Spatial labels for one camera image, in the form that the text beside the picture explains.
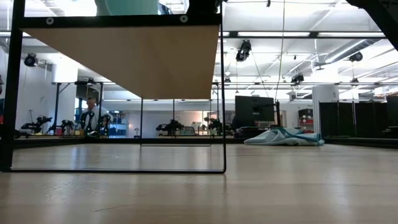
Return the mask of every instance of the cloth on floor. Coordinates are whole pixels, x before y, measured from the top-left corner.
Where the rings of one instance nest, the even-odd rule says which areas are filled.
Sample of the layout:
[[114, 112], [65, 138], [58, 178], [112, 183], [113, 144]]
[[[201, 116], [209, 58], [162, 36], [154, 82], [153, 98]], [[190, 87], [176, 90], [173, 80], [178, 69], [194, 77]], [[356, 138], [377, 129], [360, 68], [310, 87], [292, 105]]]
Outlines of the cloth on floor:
[[274, 128], [244, 142], [259, 146], [321, 146], [325, 143], [320, 134], [303, 134], [294, 128]]

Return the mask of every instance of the person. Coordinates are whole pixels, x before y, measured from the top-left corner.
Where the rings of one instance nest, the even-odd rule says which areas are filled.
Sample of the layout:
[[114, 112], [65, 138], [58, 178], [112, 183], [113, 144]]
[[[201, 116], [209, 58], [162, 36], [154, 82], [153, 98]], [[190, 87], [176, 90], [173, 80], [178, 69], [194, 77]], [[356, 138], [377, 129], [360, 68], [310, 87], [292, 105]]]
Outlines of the person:
[[[92, 130], [96, 130], [97, 125], [98, 125], [99, 115], [100, 115], [100, 109], [96, 106], [96, 104], [97, 104], [97, 101], [95, 98], [93, 98], [93, 97], [87, 98], [87, 109], [85, 109], [83, 111], [83, 113], [86, 113], [88, 111], [94, 112], [94, 117], [91, 120]], [[111, 121], [113, 120], [113, 116], [111, 114], [109, 114], [106, 110], [102, 109], [101, 116], [104, 116], [104, 115], [109, 115], [111, 117]], [[86, 125], [88, 124], [89, 120], [90, 120], [90, 117], [87, 116], [86, 117]]]

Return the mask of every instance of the ceiling light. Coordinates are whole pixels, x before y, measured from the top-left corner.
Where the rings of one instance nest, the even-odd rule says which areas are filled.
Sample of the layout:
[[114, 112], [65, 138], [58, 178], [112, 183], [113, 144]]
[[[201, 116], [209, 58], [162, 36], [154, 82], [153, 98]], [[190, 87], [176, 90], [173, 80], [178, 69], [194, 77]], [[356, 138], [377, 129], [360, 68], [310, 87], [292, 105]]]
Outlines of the ceiling light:
[[122, 101], [127, 101], [127, 100], [104, 100], [104, 101], [108, 101], [108, 102], [122, 102]]
[[[30, 35], [27, 34], [27, 33], [23, 33], [22, 36], [23, 36], [23, 37], [30, 37]], [[11, 31], [3, 31], [3, 32], [0, 32], [0, 37], [5, 37], [5, 38], [11, 37]]]
[[223, 32], [223, 36], [229, 37], [229, 32]]
[[238, 32], [239, 37], [308, 37], [309, 32]]
[[318, 37], [386, 37], [382, 32], [320, 32]]

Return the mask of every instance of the wooden floor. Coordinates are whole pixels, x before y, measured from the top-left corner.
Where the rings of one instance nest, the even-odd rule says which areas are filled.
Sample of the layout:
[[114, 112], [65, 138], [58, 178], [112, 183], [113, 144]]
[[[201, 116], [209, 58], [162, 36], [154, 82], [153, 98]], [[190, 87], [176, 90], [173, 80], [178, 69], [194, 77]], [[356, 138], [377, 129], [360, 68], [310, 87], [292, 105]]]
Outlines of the wooden floor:
[[[136, 147], [23, 149], [14, 164], [216, 169], [221, 162], [219, 146], [149, 147], [141, 157]], [[225, 175], [0, 174], [0, 223], [398, 223], [397, 189], [395, 150], [231, 145]]]

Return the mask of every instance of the white shirt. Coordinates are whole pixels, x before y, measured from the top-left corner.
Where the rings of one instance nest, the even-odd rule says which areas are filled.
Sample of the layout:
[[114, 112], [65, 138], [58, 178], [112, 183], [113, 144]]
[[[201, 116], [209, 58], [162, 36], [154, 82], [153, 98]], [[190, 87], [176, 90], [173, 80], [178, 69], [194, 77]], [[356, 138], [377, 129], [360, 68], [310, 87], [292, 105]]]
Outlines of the white shirt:
[[[83, 113], [86, 113], [87, 111], [89, 111], [88, 108], [85, 109], [85, 110], [83, 111]], [[98, 115], [99, 115], [99, 113], [100, 113], [100, 109], [99, 109], [98, 107], [94, 107], [93, 109], [91, 109], [91, 111], [94, 112], [93, 119], [91, 120], [91, 128], [92, 128], [92, 130], [94, 131], [94, 130], [97, 128], [97, 125], [98, 125], [98, 119], [99, 119]], [[109, 115], [109, 116], [111, 117], [111, 120], [110, 120], [109, 122], [112, 122], [113, 116], [110, 115], [108, 112], [106, 112], [106, 110], [102, 109], [102, 110], [101, 110], [101, 116], [104, 116], [104, 115], [106, 115], [106, 114]], [[89, 121], [90, 121], [90, 116], [87, 115], [87, 117], [86, 117], [86, 125], [88, 125], [88, 122], [89, 122]]]

